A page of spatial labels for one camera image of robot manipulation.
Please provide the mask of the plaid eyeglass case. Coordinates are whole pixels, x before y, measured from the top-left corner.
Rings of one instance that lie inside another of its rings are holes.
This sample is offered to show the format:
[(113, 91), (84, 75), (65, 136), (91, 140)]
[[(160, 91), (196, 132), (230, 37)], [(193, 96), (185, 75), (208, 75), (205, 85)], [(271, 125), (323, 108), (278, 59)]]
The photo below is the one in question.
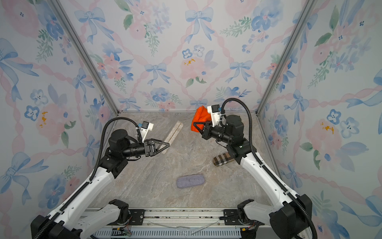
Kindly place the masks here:
[(222, 166), (227, 163), (234, 161), (234, 157), (232, 157), (228, 152), (220, 154), (213, 158), (212, 162), (215, 166)]

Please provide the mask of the orange microfiber cloth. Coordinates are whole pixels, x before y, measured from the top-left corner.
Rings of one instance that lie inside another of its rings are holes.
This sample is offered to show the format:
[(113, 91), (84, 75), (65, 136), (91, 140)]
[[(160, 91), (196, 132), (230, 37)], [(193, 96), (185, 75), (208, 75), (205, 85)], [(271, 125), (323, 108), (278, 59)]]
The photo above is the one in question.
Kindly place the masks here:
[(208, 110), (205, 106), (201, 106), (196, 110), (196, 113), (193, 117), (191, 124), (191, 131), (199, 132), (197, 128), (194, 126), (195, 122), (207, 122), (211, 121), (211, 115), (208, 113)]

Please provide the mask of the grey eyeglass case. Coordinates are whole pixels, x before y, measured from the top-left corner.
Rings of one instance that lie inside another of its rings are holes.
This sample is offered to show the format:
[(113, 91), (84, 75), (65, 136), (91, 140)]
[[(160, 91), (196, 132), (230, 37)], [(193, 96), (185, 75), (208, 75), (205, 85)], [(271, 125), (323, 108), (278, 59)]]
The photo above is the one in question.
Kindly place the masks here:
[(178, 134), (180, 133), (181, 129), (183, 128), (184, 124), (180, 121), (177, 121), (176, 124), (173, 126), (173, 128), (170, 130), (169, 134), (165, 138), (165, 142), (167, 142), (169, 145), (171, 145)]

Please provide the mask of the purple eyeglass case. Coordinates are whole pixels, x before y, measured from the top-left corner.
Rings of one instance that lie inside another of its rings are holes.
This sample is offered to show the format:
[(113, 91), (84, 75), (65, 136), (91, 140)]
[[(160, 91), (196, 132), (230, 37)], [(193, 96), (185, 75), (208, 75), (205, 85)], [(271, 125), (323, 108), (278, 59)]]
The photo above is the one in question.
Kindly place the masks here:
[(177, 179), (177, 187), (180, 189), (203, 185), (205, 178), (202, 174), (182, 176)]

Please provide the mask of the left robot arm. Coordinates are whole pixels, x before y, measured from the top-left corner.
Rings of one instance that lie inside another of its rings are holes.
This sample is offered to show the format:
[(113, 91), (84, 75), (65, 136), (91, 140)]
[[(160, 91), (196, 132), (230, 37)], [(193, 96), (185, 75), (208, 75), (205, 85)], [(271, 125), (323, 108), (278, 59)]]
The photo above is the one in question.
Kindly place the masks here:
[(86, 239), (110, 223), (126, 225), (131, 220), (128, 203), (111, 200), (92, 216), (81, 218), (97, 195), (123, 171), (130, 161), (152, 157), (170, 144), (157, 139), (138, 141), (125, 129), (115, 130), (108, 148), (89, 178), (48, 216), (37, 216), (31, 223), (34, 239)]

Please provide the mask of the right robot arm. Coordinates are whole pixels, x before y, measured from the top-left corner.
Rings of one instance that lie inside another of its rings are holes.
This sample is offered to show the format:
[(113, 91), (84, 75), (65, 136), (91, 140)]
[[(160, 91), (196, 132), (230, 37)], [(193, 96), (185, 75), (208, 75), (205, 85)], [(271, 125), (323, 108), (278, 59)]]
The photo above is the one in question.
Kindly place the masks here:
[(194, 122), (193, 126), (202, 138), (225, 143), (229, 155), (255, 178), (272, 203), (267, 206), (252, 199), (245, 200), (237, 206), (234, 220), (252, 228), (268, 225), (280, 239), (296, 238), (309, 228), (312, 201), (306, 195), (298, 195), (269, 168), (251, 141), (245, 138), (240, 116), (228, 116), (224, 126), (214, 121)]

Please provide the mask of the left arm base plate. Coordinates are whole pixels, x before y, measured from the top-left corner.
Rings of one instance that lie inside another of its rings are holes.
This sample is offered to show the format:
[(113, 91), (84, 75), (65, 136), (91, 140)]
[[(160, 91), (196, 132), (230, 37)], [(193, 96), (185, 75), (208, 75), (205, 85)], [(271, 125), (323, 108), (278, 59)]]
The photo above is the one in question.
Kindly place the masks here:
[(114, 225), (142, 226), (144, 220), (144, 209), (122, 209)]

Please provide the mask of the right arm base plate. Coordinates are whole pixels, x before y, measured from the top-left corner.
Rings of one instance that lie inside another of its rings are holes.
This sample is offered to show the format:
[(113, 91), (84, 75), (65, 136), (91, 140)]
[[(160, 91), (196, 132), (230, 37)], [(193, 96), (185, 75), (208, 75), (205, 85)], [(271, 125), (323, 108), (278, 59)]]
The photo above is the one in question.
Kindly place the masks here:
[(223, 216), (219, 218), (226, 226), (247, 225), (248, 219), (243, 209), (224, 209)]

